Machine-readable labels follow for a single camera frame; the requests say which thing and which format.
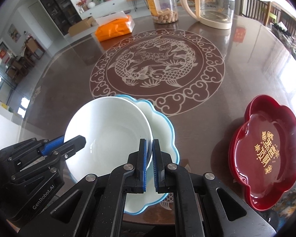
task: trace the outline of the white plate with blue rim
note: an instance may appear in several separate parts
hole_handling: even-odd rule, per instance
[[[162,113],[155,110],[154,106],[148,100],[136,100],[128,95],[117,95],[135,104],[146,116],[154,139],[159,139],[160,149],[169,153],[174,163],[179,164],[180,157],[177,148],[174,145],[174,128],[170,120]],[[148,206],[161,202],[166,196],[155,192],[155,183],[153,176],[153,163],[147,168],[147,184],[144,194],[128,193],[125,202],[124,212],[131,215],[142,213]]]

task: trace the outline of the dark wooden table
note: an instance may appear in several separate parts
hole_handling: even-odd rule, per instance
[[[244,17],[236,16],[229,31],[184,13],[171,24],[154,24],[150,16],[134,21],[132,34],[102,43],[91,35],[52,58],[31,99],[21,139],[26,130],[49,139],[64,134],[76,111],[97,97],[125,93],[150,99],[174,126],[180,164],[196,174],[213,172],[241,196],[228,168],[231,136],[259,94],[271,95],[296,115],[295,59],[265,26]],[[176,48],[176,57],[164,57]],[[125,64],[113,64],[122,59]],[[173,224],[173,203],[170,209],[156,204],[139,215],[125,214],[124,220]]]

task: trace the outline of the red plate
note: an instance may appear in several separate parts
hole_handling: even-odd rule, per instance
[[[268,210],[296,181],[296,117],[268,95],[247,106],[229,146],[229,167],[246,202]]]

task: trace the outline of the blue rim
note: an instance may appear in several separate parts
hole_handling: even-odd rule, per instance
[[[134,99],[133,97],[131,97],[131,96],[129,96],[129,95],[125,95],[125,94],[118,94],[118,95],[116,95],[116,97],[125,97],[125,98],[128,98],[128,99],[130,99],[130,100],[132,100],[134,103],[138,103],[138,102],[145,102],[145,103],[147,103],[147,104],[149,104],[149,106],[151,107],[151,109],[152,109],[152,111],[153,111],[153,113],[155,113],[155,114],[158,114],[158,115],[161,115],[165,120],[166,120],[166,122],[168,123],[168,125],[169,125],[169,127],[170,127],[170,129],[171,129],[171,146],[172,146],[172,148],[173,148],[173,150],[174,150],[174,152],[175,152],[175,154],[176,154],[176,161],[175,161],[175,164],[179,164],[179,162],[180,162],[180,155],[179,155],[179,152],[178,152],[178,150],[177,150],[177,148],[175,147],[175,145],[174,145],[174,128],[173,128],[173,125],[172,125],[172,123],[171,123],[171,121],[164,115],[164,114],[162,114],[161,112],[159,112],[159,111],[156,111],[155,110],[155,107],[152,105],[152,103],[150,102],[150,101],[148,101],[148,100],[136,100],[136,99]],[[135,213],[131,213],[131,212],[128,212],[128,211],[124,211],[124,213],[126,213],[126,214],[130,214],[130,215],[138,215],[138,214],[140,214],[140,213],[142,213],[148,206],[151,206],[151,205],[155,205],[155,204],[157,204],[157,203],[159,203],[159,202],[161,202],[163,199],[165,199],[165,197],[168,195],[168,193],[165,193],[160,199],[158,199],[158,200],[156,200],[156,201],[154,201],[154,202],[151,202],[151,203],[147,203],[140,211],[138,211],[138,212],[135,212]]]

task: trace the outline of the glass jar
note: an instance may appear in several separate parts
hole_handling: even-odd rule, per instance
[[[176,0],[147,0],[147,3],[153,22],[166,24],[178,20]]]
[[[180,0],[182,7],[204,25],[230,29],[234,16],[235,0],[195,0],[195,14],[189,8],[187,0]]]

